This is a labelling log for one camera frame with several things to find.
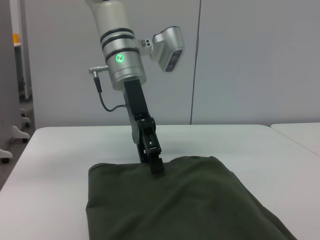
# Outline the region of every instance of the white wall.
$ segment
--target white wall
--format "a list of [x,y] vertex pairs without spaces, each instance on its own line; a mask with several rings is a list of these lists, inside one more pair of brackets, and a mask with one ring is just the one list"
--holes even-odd
[[9,0],[0,1],[0,147],[21,128],[15,50]]
[[192,123],[319,122],[319,10],[319,0],[202,0]]
[[19,13],[18,13],[18,0],[10,0],[11,24],[12,32],[19,34]]
[[[147,105],[157,124],[189,124],[197,42],[199,0],[122,0],[138,38],[152,38],[180,26],[185,54],[174,73],[143,57]],[[128,125],[126,109],[105,112],[88,68],[104,65],[94,17],[85,0],[28,0],[26,20],[37,128],[47,126]],[[101,74],[108,107],[124,103]]]

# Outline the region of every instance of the white table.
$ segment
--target white table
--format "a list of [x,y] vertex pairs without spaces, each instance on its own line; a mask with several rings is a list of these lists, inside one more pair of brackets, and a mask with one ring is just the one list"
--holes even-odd
[[274,124],[277,132],[320,156],[320,123]]
[[[299,240],[320,239],[320,158],[266,126],[157,126],[165,162],[215,156]],[[0,239],[88,240],[88,170],[138,163],[130,126],[35,132],[0,192]]]

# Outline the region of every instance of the green cloth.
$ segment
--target green cloth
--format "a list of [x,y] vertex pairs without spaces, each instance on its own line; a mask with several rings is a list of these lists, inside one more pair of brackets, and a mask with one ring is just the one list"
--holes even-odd
[[215,157],[89,170],[90,240],[296,240]]

